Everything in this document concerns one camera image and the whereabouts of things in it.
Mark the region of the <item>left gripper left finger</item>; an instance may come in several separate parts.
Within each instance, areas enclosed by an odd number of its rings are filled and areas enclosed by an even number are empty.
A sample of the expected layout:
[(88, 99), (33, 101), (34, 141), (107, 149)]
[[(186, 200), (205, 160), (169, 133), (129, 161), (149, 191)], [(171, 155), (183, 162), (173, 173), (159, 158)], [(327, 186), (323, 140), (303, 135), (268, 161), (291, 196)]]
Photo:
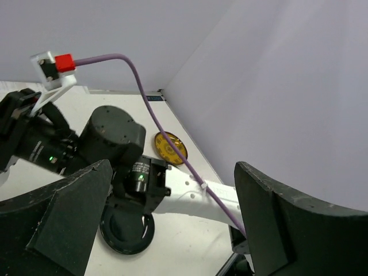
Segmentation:
[(1, 275), (84, 275), (111, 180), (100, 160), (1, 201)]

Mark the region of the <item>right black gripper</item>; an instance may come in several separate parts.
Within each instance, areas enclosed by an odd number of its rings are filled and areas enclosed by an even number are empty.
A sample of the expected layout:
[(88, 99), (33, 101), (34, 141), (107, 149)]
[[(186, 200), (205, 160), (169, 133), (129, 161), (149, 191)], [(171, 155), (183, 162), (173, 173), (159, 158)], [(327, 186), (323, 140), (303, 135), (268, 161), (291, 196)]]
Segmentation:
[(41, 93), (29, 88), (7, 93), (1, 101), (1, 172), (16, 159), (53, 173), (71, 175), (81, 169), (78, 136), (60, 110), (47, 103), (31, 114)]

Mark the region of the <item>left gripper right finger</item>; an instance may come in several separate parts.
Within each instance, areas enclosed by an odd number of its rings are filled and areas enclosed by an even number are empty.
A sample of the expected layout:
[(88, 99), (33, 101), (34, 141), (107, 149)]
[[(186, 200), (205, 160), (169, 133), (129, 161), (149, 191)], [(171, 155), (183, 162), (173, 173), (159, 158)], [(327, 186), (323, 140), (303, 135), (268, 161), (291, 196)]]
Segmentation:
[(366, 275), (367, 212), (320, 200), (246, 162), (235, 188), (256, 275)]

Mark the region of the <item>plain black plate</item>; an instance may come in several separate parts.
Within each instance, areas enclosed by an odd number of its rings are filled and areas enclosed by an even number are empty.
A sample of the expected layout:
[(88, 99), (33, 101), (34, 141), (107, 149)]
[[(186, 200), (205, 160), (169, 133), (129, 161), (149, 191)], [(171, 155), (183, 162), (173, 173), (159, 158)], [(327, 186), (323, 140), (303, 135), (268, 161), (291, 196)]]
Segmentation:
[(106, 206), (99, 228), (106, 244), (123, 255), (136, 255), (145, 251), (155, 234), (151, 214), (130, 213)]

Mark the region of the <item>yellow patterned plate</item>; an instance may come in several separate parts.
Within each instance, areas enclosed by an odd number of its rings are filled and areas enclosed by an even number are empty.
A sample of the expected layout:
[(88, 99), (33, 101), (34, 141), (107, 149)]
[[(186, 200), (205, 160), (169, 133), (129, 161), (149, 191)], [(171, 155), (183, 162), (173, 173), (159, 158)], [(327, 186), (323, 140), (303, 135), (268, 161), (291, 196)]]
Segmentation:
[[(171, 132), (166, 132), (166, 135), (170, 138), (170, 141), (177, 147), (184, 158), (187, 159), (188, 150), (182, 140)], [(154, 136), (154, 149), (156, 153), (166, 162), (174, 166), (181, 166), (184, 164), (183, 160), (173, 150), (172, 146), (160, 132)]]

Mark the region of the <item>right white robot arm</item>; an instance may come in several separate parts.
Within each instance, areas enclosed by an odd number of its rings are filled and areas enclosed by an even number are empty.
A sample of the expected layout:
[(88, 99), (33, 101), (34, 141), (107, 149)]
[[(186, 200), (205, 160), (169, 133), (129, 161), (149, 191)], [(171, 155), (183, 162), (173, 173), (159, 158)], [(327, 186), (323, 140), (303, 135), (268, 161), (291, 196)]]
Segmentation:
[(1, 100), (2, 173), (22, 159), (67, 177), (105, 159), (113, 170), (109, 206), (143, 214), (182, 213), (243, 230), (236, 191), (145, 156), (145, 128), (126, 111), (99, 106), (77, 135), (54, 103), (38, 107), (40, 99), (41, 93), (23, 89)]

